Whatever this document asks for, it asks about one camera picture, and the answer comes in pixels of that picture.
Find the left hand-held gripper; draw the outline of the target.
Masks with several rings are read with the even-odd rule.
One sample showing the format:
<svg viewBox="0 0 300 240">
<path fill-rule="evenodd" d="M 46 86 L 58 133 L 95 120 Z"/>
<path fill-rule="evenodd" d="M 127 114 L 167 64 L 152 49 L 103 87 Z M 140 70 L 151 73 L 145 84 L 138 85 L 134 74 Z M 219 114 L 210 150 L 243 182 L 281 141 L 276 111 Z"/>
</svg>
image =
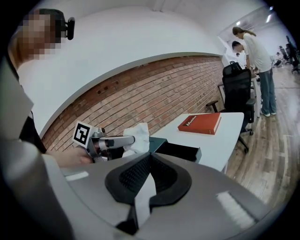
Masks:
<svg viewBox="0 0 300 240">
<path fill-rule="evenodd" d="M 71 140 L 84 148 L 93 163 L 109 161 L 112 156 L 107 148 L 120 148 L 135 143 L 134 136 L 108 136 L 103 127 L 94 127 L 77 121 Z"/>
</svg>

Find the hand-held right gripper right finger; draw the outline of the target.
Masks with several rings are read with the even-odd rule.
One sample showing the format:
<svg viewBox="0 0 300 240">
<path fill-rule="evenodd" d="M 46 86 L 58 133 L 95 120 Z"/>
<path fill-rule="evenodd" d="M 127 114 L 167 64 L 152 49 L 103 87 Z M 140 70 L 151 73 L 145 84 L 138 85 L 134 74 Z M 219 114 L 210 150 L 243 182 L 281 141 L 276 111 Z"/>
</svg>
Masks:
<svg viewBox="0 0 300 240">
<path fill-rule="evenodd" d="M 142 240 L 256 240 L 278 218 L 254 194 L 222 172 L 162 155 L 187 170 L 189 191 L 176 204 L 153 208 L 137 232 Z"/>
</svg>

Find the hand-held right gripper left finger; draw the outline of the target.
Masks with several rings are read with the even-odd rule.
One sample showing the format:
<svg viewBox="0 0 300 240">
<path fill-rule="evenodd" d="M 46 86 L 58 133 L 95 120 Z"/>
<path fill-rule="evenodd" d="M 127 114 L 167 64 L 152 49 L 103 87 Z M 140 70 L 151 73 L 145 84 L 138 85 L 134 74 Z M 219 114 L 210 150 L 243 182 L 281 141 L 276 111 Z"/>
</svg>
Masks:
<svg viewBox="0 0 300 240">
<path fill-rule="evenodd" d="M 60 174 L 60 204 L 73 236 L 155 236 L 156 154 L 137 154 Z"/>
</svg>

